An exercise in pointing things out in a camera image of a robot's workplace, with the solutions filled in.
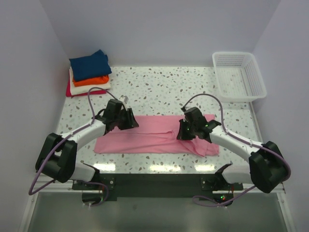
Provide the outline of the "pink t shirt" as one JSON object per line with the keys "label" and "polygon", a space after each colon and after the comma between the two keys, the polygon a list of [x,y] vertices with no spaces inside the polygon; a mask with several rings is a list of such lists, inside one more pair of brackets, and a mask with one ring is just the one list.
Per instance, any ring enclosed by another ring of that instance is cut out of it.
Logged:
{"label": "pink t shirt", "polygon": [[94,152],[98,154],[193,154],[217,156],[219,146],[195,138],[177,139],[180,120],[184,116],[136,116],[138,128],[111,132],[97,139]]}

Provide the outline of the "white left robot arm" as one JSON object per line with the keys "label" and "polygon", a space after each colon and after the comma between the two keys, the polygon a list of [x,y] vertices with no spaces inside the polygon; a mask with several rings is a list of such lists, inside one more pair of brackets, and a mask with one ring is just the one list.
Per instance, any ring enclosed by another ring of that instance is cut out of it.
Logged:
{"label": "white left robot arm", "polygon": [[68,180],[83,181],[88,189],[96,189],[100,184],[98,169],[78,163],[77,152],[115,128],[128,130],[139,127],[132,109],[126,106],[127,101],[127,97],[111,99],[106,108],[85,125],[62,135],[49,134],[35,164],[36,171],[61,183]]}

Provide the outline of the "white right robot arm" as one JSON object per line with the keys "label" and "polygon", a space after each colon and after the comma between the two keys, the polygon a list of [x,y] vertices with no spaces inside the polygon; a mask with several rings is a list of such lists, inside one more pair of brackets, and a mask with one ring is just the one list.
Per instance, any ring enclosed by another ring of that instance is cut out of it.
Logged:
{"label": "white right robot arm", "polygon": [[221,190],[235,183],[253,184],[260,191],[270,193],[279,183],[289,178],[291,170],[278,146],[269,141],[255,143],[243,136],[229,132],[216,120],[207,120],[201,111],[192,107],[182,108],[184,119],[180,120],[178,140],[205,140],[226,148],[241,157],[246,164],[226,164],[216,173],[215,184]]}

